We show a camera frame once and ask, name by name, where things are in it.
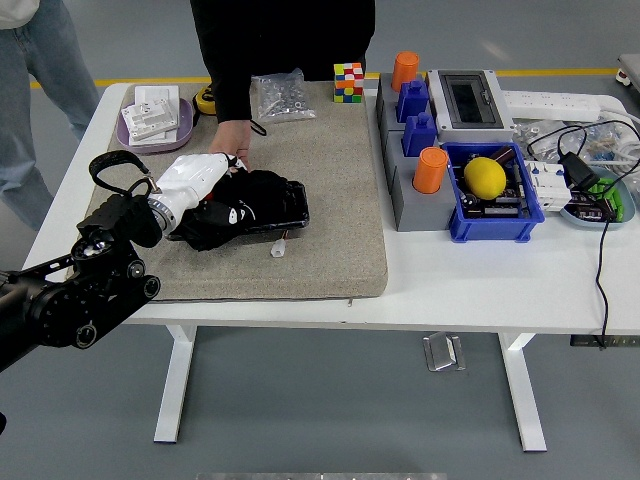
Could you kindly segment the person's right hand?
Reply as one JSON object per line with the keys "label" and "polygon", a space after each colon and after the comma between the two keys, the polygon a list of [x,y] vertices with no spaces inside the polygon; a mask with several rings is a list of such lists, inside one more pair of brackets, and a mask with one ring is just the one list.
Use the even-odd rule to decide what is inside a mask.
{"label": "person's right hand", "polygon": [[209,145],[210,153],[225,153],[239,158],[247,170],[251,170],[249,148],[251,124],[249,120],[228,120],[219,122]]}

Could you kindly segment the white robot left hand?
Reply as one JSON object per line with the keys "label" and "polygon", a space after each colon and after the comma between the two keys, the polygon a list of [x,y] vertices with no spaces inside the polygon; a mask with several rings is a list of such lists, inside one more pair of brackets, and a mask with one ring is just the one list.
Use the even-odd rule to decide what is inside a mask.
{"label": "white robot left hand", "polygon": [[183,214],[196,208],[232,168],[246,166],[238,157],[225,153],[179,156],[156,181],[157,189],[148,197],[163,232],[172,232]]}

